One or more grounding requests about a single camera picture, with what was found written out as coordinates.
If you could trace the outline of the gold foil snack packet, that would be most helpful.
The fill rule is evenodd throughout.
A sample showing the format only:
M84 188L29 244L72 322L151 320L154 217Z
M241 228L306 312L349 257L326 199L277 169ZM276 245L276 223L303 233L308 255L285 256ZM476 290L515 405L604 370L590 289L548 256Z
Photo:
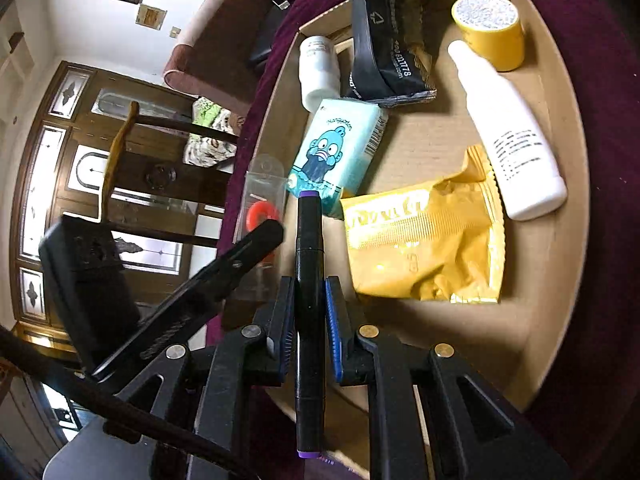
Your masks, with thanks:
M345 198L352 286L359 295L494 304L506 266L506 232L483 145L459 172L396 190Z

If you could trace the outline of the teal cartoon tissue pack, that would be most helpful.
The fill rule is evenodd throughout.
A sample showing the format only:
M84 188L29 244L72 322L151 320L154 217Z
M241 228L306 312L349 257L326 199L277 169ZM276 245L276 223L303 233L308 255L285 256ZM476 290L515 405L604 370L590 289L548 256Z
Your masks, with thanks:
M342 218L341 199L353 196L381 143L384 108L351 99L325 99L303 138L288 176L288 192L316 192L322 212Z

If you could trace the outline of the black snack bag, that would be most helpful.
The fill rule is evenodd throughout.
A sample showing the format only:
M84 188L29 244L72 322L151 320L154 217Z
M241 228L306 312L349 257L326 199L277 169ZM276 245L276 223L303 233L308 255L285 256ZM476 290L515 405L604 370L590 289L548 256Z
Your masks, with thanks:
M382 107L434 100L421 0L352 0L349 95Z

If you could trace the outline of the wooden chair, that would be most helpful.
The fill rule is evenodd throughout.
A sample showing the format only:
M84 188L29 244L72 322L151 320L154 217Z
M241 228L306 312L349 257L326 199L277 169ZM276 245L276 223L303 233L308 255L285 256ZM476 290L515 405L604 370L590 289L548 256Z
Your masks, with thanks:
M140 104L137 101L131 102L128 116L114 137L108 152L103 182L100 186L98 221L109 230L157 238L171 243L215 248L218 245L216 238L154 229L137 224L132 226L110 219L110 199L115 188L129 188L140 193L215 207L223 207L226 200L230 176L221 168L234 162L233 157L218 162L214 166L203 168L187 165L180 160L166 162L149 155L129 153L126 150L127 138L137 126L193 133L202 138L231 145L238 143L238 137L228 132L195 125L192 122L143 115L140 113Z

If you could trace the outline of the small framed wall plaque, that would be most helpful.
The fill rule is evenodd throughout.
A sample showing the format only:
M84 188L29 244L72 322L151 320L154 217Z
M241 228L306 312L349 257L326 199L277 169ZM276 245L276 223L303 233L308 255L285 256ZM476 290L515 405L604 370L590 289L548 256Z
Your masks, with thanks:
M138 7L136 24L150 29L160 30L163 26L166 14L166 10L154 8L154 6L147 6L146 4L140 4Z

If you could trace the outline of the small white red-label bottle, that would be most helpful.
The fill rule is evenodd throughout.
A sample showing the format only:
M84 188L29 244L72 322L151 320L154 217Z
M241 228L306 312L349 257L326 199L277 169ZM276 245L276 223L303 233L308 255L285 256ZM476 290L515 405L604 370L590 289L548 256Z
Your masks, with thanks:
M494 170L508 217L539 218L567 199L566 184L532 111L513 84L464 41L447 52L466 94L466 109Z

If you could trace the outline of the black marker purple cap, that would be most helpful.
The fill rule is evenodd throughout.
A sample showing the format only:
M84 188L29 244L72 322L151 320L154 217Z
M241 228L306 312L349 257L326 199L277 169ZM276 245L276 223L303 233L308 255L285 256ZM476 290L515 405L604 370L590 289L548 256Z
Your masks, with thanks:
M321 200L318 193L305 191L297 201L294 284L296 446L303 460L318 457L322 449L326 396L324 312Z

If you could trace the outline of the maroon upholstered chair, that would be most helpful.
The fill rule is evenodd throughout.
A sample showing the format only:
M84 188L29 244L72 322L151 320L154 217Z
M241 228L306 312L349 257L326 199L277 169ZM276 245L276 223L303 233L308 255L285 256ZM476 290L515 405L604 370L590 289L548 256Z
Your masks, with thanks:
M172 48L164 83L246 115L258 83L248 60L271 7L271 0L204 0Z

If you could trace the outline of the yellow lidded cup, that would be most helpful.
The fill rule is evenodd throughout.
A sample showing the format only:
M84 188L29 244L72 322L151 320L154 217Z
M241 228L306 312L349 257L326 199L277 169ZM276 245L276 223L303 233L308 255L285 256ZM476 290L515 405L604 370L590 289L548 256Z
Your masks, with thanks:
M525 38L518 8L510 0L457 0L451 16L463 40L498 72L519 68Z

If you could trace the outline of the white tube bottle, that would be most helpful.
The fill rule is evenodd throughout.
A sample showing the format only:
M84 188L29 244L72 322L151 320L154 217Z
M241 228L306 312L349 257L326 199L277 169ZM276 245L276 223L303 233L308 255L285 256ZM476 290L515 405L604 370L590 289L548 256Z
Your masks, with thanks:
M298 79L303 107L318 110L324 99L341 97L341 72L331 40L310 36L299 47Z

